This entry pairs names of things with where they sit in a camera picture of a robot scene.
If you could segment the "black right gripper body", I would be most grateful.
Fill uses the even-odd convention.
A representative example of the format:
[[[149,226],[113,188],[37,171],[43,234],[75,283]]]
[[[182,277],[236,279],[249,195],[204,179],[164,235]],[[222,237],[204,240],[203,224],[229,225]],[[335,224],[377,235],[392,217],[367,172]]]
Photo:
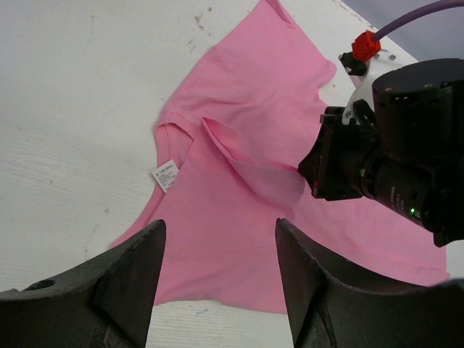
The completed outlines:
[[[348,107],[327,107],[320,130],[298,173],[316,199],[338,201],[365,196],[362,166],[378,147],[378,129],[372,107],[364,99]]]

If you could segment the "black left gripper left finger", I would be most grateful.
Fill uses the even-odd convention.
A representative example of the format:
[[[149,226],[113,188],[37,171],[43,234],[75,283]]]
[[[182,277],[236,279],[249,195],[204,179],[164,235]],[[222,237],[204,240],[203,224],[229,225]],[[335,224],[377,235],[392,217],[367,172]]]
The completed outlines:
[[[165,251],[162,220],[23,290],[1,293],[2,347],[145,347]]]

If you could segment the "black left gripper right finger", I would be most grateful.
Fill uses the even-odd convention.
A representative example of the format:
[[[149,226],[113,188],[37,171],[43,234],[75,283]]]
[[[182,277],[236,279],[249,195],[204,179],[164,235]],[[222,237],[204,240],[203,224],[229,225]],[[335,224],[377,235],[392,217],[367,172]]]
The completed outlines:
[[[295,347],[463,346],[463,280],[427,287],[388,278],[285,219],[275,240]]]

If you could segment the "pink t-shirt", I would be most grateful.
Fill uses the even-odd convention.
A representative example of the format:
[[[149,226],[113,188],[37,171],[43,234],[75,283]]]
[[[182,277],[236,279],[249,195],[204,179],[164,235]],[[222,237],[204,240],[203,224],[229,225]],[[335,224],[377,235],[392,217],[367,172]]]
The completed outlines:
[[[165,105],[154,135],[159,184],[129,238],[167,226],[155,303],[215,300],[285,313],[275,226],[369,270],[431,286],[449,278],[447,253],[421,227],[366,199],[312,197],[297,166],[336,71],[279,1],[260,1],[196,64]]]

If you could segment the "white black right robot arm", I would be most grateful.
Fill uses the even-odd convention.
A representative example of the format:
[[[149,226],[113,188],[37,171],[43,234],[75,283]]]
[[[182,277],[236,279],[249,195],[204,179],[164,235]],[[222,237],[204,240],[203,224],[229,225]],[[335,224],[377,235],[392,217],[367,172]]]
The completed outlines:
[[[328,107],[299,174],[317,199],[367,197],[431,232],[463,239],[463,61],[433,59],[387,72],[373,103]]]

